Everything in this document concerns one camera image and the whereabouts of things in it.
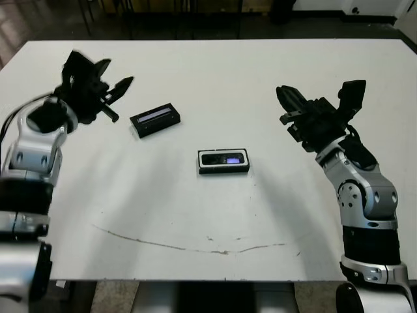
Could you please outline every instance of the black robot arm segment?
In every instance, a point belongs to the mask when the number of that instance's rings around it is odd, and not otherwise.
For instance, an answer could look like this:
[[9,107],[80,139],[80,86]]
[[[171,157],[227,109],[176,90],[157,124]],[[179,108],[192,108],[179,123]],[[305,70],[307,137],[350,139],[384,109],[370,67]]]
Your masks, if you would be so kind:
[[366,82],[345,82],[335,109],[325,98],[306,100],[293,87],[276,89],[287,112],[280,121],[333,184],[343,225],[341,270],[355,286],[399,286],[415,312],[397,234],[397,191],[349,121],[362,108]]
[[62,163],[61,146],[78,123],[90,124],[103,111],[115,122],[109,105],[128,90],[133,77],[109,89],[100,77],[109,59],[93,63],[72,52],[53,94],[34,99],[10,115],[18,118],[18,139],[10,146],[0,174],[0,300],[35,301],[46,292],[52,262],[48,211]]

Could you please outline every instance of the black electronic device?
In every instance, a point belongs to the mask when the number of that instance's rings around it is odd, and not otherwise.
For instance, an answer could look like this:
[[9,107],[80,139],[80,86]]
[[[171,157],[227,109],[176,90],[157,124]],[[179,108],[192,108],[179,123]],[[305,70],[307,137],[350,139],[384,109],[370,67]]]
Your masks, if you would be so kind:
[[247,173],[250,168],[246,149],[218,149],[198,151],[200,174]]
[[179,113],[171,103],[130,118],[140,138],[181,122]]

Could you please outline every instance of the floor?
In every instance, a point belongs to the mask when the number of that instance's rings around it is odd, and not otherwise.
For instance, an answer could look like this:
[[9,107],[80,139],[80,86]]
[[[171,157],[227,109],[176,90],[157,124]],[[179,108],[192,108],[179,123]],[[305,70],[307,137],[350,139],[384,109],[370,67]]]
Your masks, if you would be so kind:
[[[91,6],[93,23],[85,11],[90,37],[76,0],[0,0],[0,70],[28,40],[129,39],[125,20],[106,16],[97,2],[91,2]],[[191,19],[189,16],[148,14],[135,16],[130,23],[135,40],[234,39],[238,29],[233,15]],[[275,25],[267,16],[249,14],[242,17],[240,38],[401,38],[417,53],[417,37],[414,38],[417,33],[413,31],[417,25],[413,17],[399,20],[395,27],[387,23],[347,23],[338,17],[294,17],[289,23]],[[404,29],[409,37],[397,28]],[[334,292],[338,284],[297,283],[301,313],[335,312]],[[33,305],[31,312],[129,312],[137,285],[137,282],[99,282],[97,285],[81,282],[68,290],[60,290],[52,282],[48,296]]]

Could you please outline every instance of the chair leg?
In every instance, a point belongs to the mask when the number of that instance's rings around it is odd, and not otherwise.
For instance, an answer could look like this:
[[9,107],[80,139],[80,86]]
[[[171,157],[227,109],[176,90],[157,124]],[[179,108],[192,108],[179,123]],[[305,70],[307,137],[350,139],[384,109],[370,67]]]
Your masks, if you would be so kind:
[[194,40],[195,39],[195,32],[194,32],[194,28],[195,28],[195,19],[197,16],[197,6],[198,6],[198,0],[190,0],[190,11],[191,11],[191,39]]
[[[122,18],[123,19],[125,19],[125,15],[127,15],[128,14],[128,12],[127,12],[127,10],[126,10],[126,7],[127,7],[127,2],[126,2],[126,6],[124,5],[124,3],[123,3],[123,1],[124,0],[121,0],[120,1],[120,4],[121,4],[121,6],[122,6],[122,10],[123,10],[123,13],[122,13]],[[128,27],[128,32],[129,32],[129,39],[130,40],[133,40],[133,32],[132,32],[132,28],[130,27],[130,20],[129,20],[129,16],[127,16],[127,18],[126,18],[126,26]]]
[[238,22],[237,22],[237,39],[240,39],[240,24],[242,22],[243,0],[239,0],[238,3]]
[[81,0],[78,0],[78,5],[79,5],[79,9],[81,10],[81,15],[83,16],[85,28],[87,29],[87,32],[89,36],[91,37],[90,27],[89,27],[89,24],[87,23],[87,19],[85,18],[84,8],[83,8],[83,4],[81,3]]
[[177,14],[177,0],[174,0],[175,40],[178,39],[179,16]]
[[87,2],[87,8],[89,9],[89,14],[90,14],[91,21],[93,22],[94,21],[94,16],[93,16],[93,12],[91,11],[90,1],[85,0],[85,2]]
[[101,0],[101,3],[102,3],[102,9],[104,11],[104,14],[107,14],[106,7],[104,6],[104,0]]

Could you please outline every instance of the metal bracket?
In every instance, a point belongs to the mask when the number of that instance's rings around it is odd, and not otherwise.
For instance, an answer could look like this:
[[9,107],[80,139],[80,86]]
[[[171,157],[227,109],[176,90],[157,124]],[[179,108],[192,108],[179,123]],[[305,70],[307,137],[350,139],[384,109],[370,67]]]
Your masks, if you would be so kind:
[[404,263],[398,265],[368,264],[351,260],[344,255],[341,257],[341,263],[343,266],[352,269],[355,276],[356,273],[361,273],[366,282],[403,288],[412,311],[416,311],[409,286],[407,266]]

